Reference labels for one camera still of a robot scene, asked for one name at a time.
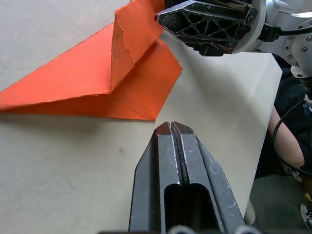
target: table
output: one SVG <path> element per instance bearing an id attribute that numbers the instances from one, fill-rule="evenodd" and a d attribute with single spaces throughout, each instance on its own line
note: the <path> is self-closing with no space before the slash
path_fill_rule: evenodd
<path id="1" fill-rule="evenodd" d="M 114 20 L 127 0 L 4 0 L 0 90 Z M 135 167 L 154 128 L 193 128 L 245 213 L 281 71 L 269 54 L 203 58 L 162 36 L 183 67 L 155 122 L 0 115 L 0 232 L 128 227 Z"/>

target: folded fabric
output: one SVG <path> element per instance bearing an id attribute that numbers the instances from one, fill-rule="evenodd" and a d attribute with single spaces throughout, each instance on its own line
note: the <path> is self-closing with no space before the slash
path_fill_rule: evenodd
<path id="1" fill-rule="evenodd" d="M 133 0 L 115 22 L 0 93 L 0 112 L 153 120 L 181 67 L 154 21 L 162 0 Z"/>

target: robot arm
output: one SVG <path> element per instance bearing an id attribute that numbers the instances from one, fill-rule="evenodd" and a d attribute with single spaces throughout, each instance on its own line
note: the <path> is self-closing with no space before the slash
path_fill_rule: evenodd
<path id="1" fill-rule="evenodd" d="M 203 56 L 268 52 L 282 57 L 292 65 L 292 73 L 312 106 L 312 13 L 295 13 L 303 3 L 165 0 L 166 9 L 157 14 L 157 21 Z"/>

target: gray floor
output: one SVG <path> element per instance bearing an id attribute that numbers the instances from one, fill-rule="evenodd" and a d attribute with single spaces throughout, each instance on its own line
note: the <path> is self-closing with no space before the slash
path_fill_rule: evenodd
<path id="1" fill-rule="evenodd" d="M 307 202 L 292 176 L 273 175 L 255 180 L 250 199 L 261 229 L 306 229 L 299 206 Z"/>

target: shoe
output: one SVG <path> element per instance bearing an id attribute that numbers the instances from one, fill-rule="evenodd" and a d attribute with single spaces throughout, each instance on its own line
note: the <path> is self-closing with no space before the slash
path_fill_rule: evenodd
<path id="1" fill-rule="evenodd" d="M 301 217 L 308 229 L 312 229 L 312 212 L 305 205 L 300 206 Z"/>
<path id="2" fill-rule="evenodd" d="M 290 172 L 292 173 L 294 179 L 295 179 L 297 182 L 299 182 L 299 183 L 302 182 L 302 179 L 301 179 L 301 177 L 300 177 L 298 171 L 295 171 L 295 170 L 293 170 L 293 169 L 290 169 Z"/>

